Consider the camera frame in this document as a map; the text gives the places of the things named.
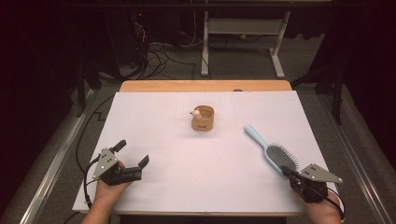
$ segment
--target human hand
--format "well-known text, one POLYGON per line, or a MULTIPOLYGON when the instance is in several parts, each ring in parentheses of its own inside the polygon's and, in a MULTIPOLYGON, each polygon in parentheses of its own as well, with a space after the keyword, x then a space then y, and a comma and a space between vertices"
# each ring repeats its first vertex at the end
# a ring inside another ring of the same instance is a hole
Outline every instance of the human hand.
MULTIPOLYGON (((125 168, 125 165, 119 161, 121 169, 125 168)), ((132 184, 132 182, 122 183, 119 185, 109 186, 102 180, 97 181, 96 194, 94 202, 103 203, 111 206, 111 208, 117 203, 121 194, 132 184)))
MULTIPOLYGON (((125 165, 120 161, 121 169, 125 165)), ((95 199, 91 210, 82 220, 82 224, 106 224, 111 212, 122 193, 132 184, 132 182, 109 186, 102 180, 97 181, 95 199)))
MULTIPOLYGON (((300 195, 296 191, 292 189, 292 192, 296 198, 300 200, 300 202, 304 205, 306 214, 311 219, 311 221, 315 224, 339 224, 341 223, 341 217, 338 213, 337 208, 327 202, 326 200, 321 201, 320 203, 306 203, 300 195)), ((329 191, 328 198, 335 202, 336 204, 340 204, 338 197, 329 191)))

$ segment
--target gray floor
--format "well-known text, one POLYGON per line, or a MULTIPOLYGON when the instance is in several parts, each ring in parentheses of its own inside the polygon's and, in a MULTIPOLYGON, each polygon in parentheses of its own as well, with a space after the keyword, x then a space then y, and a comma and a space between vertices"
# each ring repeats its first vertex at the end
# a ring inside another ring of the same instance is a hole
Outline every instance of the gray floor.
MULTIPOLYGON (((209 43, 212 47, 209 54, 210 77, 200 76, 201 47, 176 49, 166 46, 167 56, 183 63, 168 60, 162 73, 149 79, 276 79, 267 51, 274 45, 275 40, 273 36, 262 37, 251 43, 228 39, 225 46, 226 42, 222 37, 212 36, 209 43)), ((297 37, 283 41, 279 58, 286 80, 292 81, 306 74, 321 40, 322 37, 310 40, 297 37)), ((152 58, 151 65, 161 61, 152 53, 148 57, 152 58)), ((129 66, 123 65, 121 71, 128 73, 129 66)), ((36 160, 0 223, 64 223, 73 214, 71 208, 82 181, 75 159, 78 139, 92 111, 108 96, 118 91, 119 87, 120 83, 105 82, 101 90, 89 94, 89 106, 80 119, 76 118, 78 107, 75 105, 72 108, 36 160), (55 177, 53 184, 44 186, 45 192, 40 191, 43 179, 49 176, 49 168, 53 167, 51 164, 59 160, 60 154, 65 159, 58 162, 58 172, 52 173, 55 177), (32 207, 37 209, 36 213, 22 219, 32 207)), ((343 125, 340 126, 330 114, 331 96, 316 95, 314 87, 313 84, 304 84, 295 90, 330 171, 345 180, 339 191, 346 203, 346 223, 393 223, 396 220, 394 212, 391 212, 396 211, 396 173, 368 131, 347 88, 343 89, 343 125)), ((99 108, 103 118, 110 106, 111 100, 99 108)), ((97 115, 89 121, 78 151, 82 164, 88 164, 91 159, 103 126, 104 122, 98 120, 97 115)), ((83 215, 79 214, 68 223, 79 223, 82 218, 83 215)), ((114 216, 112 223, 117 223, 118 220, 118 216, 114 216)), ((288 217, 288 223, 309 221, 306 217, 288 217)))

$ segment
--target hairbrush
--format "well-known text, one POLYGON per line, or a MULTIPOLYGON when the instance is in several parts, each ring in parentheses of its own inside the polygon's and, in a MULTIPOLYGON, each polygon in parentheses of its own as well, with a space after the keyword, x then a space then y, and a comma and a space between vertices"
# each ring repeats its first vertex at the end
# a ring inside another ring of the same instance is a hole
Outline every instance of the hairbrush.
POLYGON ((297 171, 298 169, 298 162, 295 157, 288 152, 284 147, 280 144, 273 143, 268 145, 264 141, 264 139, 257 133, 256 130, 249 124, 245 127, 245 132, 253 138, 259 145, 262 146, 264 149, 264 157, 267 159, 270 164, 281 174, 282 170, 280 169, 281 166, 287 166, 292 171, 297 171))

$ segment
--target cable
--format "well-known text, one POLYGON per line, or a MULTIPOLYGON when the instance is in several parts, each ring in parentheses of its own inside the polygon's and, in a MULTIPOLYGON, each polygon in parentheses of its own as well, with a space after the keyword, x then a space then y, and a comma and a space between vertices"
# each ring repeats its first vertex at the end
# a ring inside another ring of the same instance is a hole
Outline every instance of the cable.
POLYGON ((207 74, 209 75, 209 80, 212 80, 212 74, 210 73, 210 68, 209 68, 209 64, 207 63, 207 61, 205 60, 204 56, 201 56, 202 60, 204 61, 204 63, 206 64, 207 67, 207 74))
POLYGON ((76 215, 80 214, 80 212, 75 212, 72 215, 70 215, 65 221, 64 224, 67 224, 67 222, 69 222, 73 217, 75 217, 76 215))
POLYGON ((80 170, 83 174, 84 174, 84 169, 82 168, 81 163, 79 162, 79 159, 78 159, 78 151, 79 151, 79 146, 80 146, 80 144, 81 144, 82 137, 83 137, 83 135, 84 135, 84 133, 85 133, 85 130, 87 129, 88 124, 90 123, 90 121, 91 121, 93 115, 99 115, 98 121, 104 121, 104 120, 105 120, 105 119, 101 119, 102 112, 97 112, 97 110, 98 110, 102 105, 104 105, 108 100, 110 100, 110 99, 113 98, 113 97, 114 97, 114 95, 108 97, 108 98, 105 99, 101 104, 99 104, 99 106, 97 106, 97 107, 95 108, 95 110, 93 111, 93 113, 92 113, 92 114, 90 115, 90 117, 88 118, 87 123, 85 124, 84 128, 82 129, 81 135, 79 136, 78 143, 77 143, 77 146, 76 146, 76 154, 75 154, 75 157, 76 157, 76 162, 77 162, 78 168, 79 168, 79 170, 80 170))
POLYGON ((96 162, 98 162, 99 158, 100 158, 100 155, 98 157, 96 157, 93 161, 91 161, 90 164, 88 164, 87 169, 85 170, 85 173, 84 173, 84 184, 83 184, 83 187, 84 187, 85 202, 87 203, 87 205, 88 205, 88 207, 90 209, 91 209, 91 206, 92 206, 92 202, 91 202, 90 195, 88 194, 88 191, 87 191, 87 186, 88 186, 88 184, 87 184, 87 176, 88 176, 88 172, 90 171, 91 166, 93 166, 96 162))
POLYGON ((341 203, 342 203, 343 206, 344 206, 344 212, 343 212, 343 210, 341 209, 340 205, 338 205, 337 203, 335 203, 333 200, 329 199, 328 197, 324 196, 323 194, 319 193, 317 190, 313 189, 312 187, 310 187, 310 186, 308 186, 308 185, 304 185, 304 186, 307 187, 307 188, 309 188, 310 190, 314 191, 317 195, 319 195, 321 198, 323 198, 323 199, 326 200, 327 202, 329 202, 329 203, 331 203, 332 205, 334 205, 334 207, 338 210, 338 213, 340 214, 341 220, 344 220, 344 218, 345 218, 345 205, 344 205, 344 201, 343 201, 343 200, 341 200, 341 203))

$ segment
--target black cable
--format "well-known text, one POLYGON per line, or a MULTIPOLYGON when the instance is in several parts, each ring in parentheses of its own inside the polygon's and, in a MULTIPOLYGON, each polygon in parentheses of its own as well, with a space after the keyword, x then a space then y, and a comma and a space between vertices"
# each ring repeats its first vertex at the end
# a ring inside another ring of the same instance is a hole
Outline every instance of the black cable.
POLYGON ((91 161, 90 164, 88 164, 87 169, 85 170, 85 173, 84 173, 83 187, 84 187, 85 202, 87 203, 87 205, 90 209, 92 206, 92 201, 91 201, 90 195, 88 194, 88 191, 87 191, 87 186, 88 186, 87 175, 88 175, 88 172, 90 171, 91 166, 93 166, 96 162, 98 162, 99 158, 100 158, 100 155, 98 157, 96 157, 93 161, 91 161))
POLYGON ((345 218, 345 210, 343 212, 343 210, 341 209, 340 205, 338 205, 337 203, 333 202, 331 199, 329 199, 328 197, 324 196, 323 194, 319 193, 317 190, 313 189, 312 187, 308 186, 308 185, 304 185, 305 187, 309 188, 310 190, 314 191, 317 195, 319 195, 321 198, 323 198, 324 200, 326 200, 327 202, 331 203, 332 205, 334 205, 334 207, 338 210, 338 213, 340 214, 341 220, 344 220, 345 218))
POLYGON ((207 62, 206 62, 204 56, 202 56, 202 60, 204 61, 204 63, 205 63, 206 66, 207 66, 207 74, 209 75, 209 80, 212 80, 212 75, 210 74, 209 64, 207 64, 207 62))
POLYGON ((114 95, 108 97, 108 98, 105 99, 101 104, 99 104, 99 106, 97 106, 97 107, 95 108, 95 110, 93 111, 93 113, 92 113, 92 114, 90 115, 90 117, 88 118, 87 123, 85 124, 85 126, 84 126, 84 128, 83 128, 83 130, 82 130, 82 132, 81 132, 81 135, 79 136, 78 143, 77 143, 77 146, 76 146, 76 154, 75 154, 75 157, 76 157, 76 162, 77 162, 78 168, 79 168, 79 170, 80 170, 83 174, 84 174, 85 172, 84 172, 84 169, 82 168, 81 163, 79 162, 79 159, 78 159, 78 151, 79 151, 79 146, 80 146, 80 144, 81 144, 82 137, 83 137, 83 135, 84 135, 84 133, 85 133, 85 130, 87 129, 87 126, 88 126, 88 124, 90 123, 90 120, 92 119, 93 115, 99 115, 98 121, 104 121, 104 120, 105 120, 105 119, 101 119, 102 113, 101 113, 101 112, 97 112, 97 110, 98 110, 102 105, 104 105, 108 100, 110 100, 110 99, 113 98, 113 97, 114 97, 114 95))
POLYGON ((73 217, 75 217, 76 215, 80 214, 80 212, 75 212, 72 215, 70 215, 65 221, 64 224, 67 224, 67 222, 69 222, 73 217))
POLYGON ((330 190, 331 192, 333 192, 337 197, 338 197, 338 199, 341 201, 341 204, 343 205, 343 207, 344 207, 344 213, 343 213, 343 215, 341 216, 341 219, 342 220, 344 220, 345 219, 345 216, 346 216, 346 211, 347 211, 347 208, 346 208, 346 204, 344 203, 344 200, 341 198, 341 196, 338 194, 338 193, 336 193, 333 189, 330 189, 330 188, 327 188, 328 190, 330 190))
POLYGON ((98 180, 91 180, 90 182, 87 183, 87 186, 89 186, 91 183, 98 181, 98 180))
POLYGON ((194 80, 194 70, 195 70, 195 65, 196 65, 195 63, 182 63, 182 62, 179 62, 179 61, 176 61, 176 60, 172 59, 172 58, 169 57, 169 55, 166 53, 165 46, 163 46, 163 54, 166 55, 166 57, 167 57, 170 61, 172 61, 172 62, 174 62, 174 63, 192 65, 191 80, 194 80))

